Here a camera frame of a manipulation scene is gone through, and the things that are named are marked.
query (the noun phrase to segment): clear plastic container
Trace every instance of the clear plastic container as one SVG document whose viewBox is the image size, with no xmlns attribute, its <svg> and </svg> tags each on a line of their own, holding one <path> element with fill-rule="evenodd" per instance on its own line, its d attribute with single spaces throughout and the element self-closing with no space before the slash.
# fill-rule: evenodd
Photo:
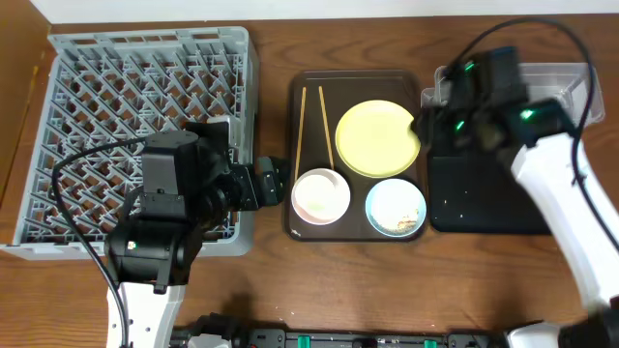
<svg viewBox="0 0 619 348">
<path fill-rule="evenodd" d="M 422 106 L 429 103 L 447 103 L 451 83 L 443 76 L 445 68 L 440 67 L 434 73 L 435 88 L 428 88 L 422 92 Z M 559 100 L 577 124 L 582 115 L 589 90 L 587 86 L 587 65 L 585 63 L 521 63 L 520 74 L 528 85 L 531 102 L 555 98 Z M 604 101 L 598 80 L 586 125 L 599 123 L 604 119 L 604 116 Z"/>
</svg>

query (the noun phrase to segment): green light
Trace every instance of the green light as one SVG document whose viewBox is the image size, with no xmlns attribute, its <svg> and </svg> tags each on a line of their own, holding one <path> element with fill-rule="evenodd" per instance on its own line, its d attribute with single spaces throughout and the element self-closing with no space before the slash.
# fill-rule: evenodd
<svg viewBox="0 0 619 348">
<path fill-rule="evenodd" d="M 522 118 L 522 120 L 528 120 L 534 113 L 535 111 L 530 109 L 523 110 L 520 112 L 520 118 Z"/>
</svg>

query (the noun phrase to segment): brown tray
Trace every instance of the brown tray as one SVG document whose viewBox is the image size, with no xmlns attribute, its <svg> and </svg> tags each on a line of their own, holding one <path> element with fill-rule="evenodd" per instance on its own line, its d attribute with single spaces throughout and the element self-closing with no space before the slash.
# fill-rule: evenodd
<svg viewBox="0 0 619 348">
<path fill-rule="evenodd" d="M 314 168 L 329 168 L 329 153 L 325 140 L 318 87 L 322 86 L 335 170 L 346 179 L 351 190 L 351 202 L 346 213 L 336 222 L 316 226 L 304 222 L 292 208 L 290 193 L 294 185 L 294 167 L 299 136 L 301 97 L 306 87 L 306 106 L 301 145 L 299 176 Z M 406 71 L 340 71 L 303 72 L 292 82 L 288 150 L 291 158 L 290 185 L 284 203 L 284 230 L 290 237 L 303 242 L 409 242 L 423 234 L 427 223 L 410 237 L 388 237 L 376 231 L 366 217 L 366 197 L 369 190 L 384 179 L 371 179 L 350 169 L 339 157 L 335 134 L 339 119 L 352 106 L 365 101 L 395 102 L 413 116 L 419 116 L 420 91 L 415 76 Z M 415 184 L 426 196 L 422 154 L 404 172 L 395 176 Z"/>
</svg>

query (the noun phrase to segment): wooden tabletop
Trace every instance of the wooden tabletop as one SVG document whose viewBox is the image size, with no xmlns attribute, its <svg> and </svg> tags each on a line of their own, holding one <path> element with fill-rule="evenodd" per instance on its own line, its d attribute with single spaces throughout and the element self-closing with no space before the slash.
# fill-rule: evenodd
<svg viewBox="0 0 619 348">
<path fill-rule="evenodd" d="M 560 16 L 591 49 L 606 119 L 584 134 L 606 192 L 619 202 L 619 15 Z M 260 56 L 258 155 L 284 156 L 288 86 L 306 70 L 410 70 L 432 86 L 477 34 L 506 17 L 94 24 L 55 33 L 242 25 Z M 480 48 L 517 44 L 523 61 L 580 62 L 561 34 L 510 28 Z M 54 52 L 49 47 L 0 209 L 0 242 L 11 241 Z M 106 287 L 91 261 L 29 262 L 0 254 L 0 346 L 102 347 Z M 410 244 L 304 244 L 282 231 L 281 208 L 256 214 L 243 257 L 193 263 L 177 325 L 212 311 L 296 330 L 442 333 L 581 318 L 570 270 L 550 237 L 439 234 Z"/>
</svg>

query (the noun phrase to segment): wooden chopstick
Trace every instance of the wooden chopstick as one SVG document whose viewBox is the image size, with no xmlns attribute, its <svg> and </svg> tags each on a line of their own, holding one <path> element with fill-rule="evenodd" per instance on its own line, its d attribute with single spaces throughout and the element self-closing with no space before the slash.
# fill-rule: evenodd
<svg viewBox="0 0 619 348">
<path fill-rule="evenodd" d="M 320 106 L 322 107 L 322 122 L 325 125 L 325 136 L 327 137 L 327 151 L 329 151 L 329 163 L 331 170 L 335 170 L 333 165 L 333 151 L 331 151 L 331 135 L 329 134 L 329 123 L 327 122 L 327 110 L 325 110 L 325 97 L 322 95 L 322 86 L 318 86 L 320 93 Z"/>
<path fill-rule="evenodd" d="M 303 137 L 303 119 L 306 114 L 306 87 L 303 87 L 303 95 L 301 96 L 301 121 L 299 125 L 299 138 L 297 139 L 297 162 L 294 169 L 294 181 L 299 178 L 299 162 L 301 161 L 301 138 Z"/>
</svg>

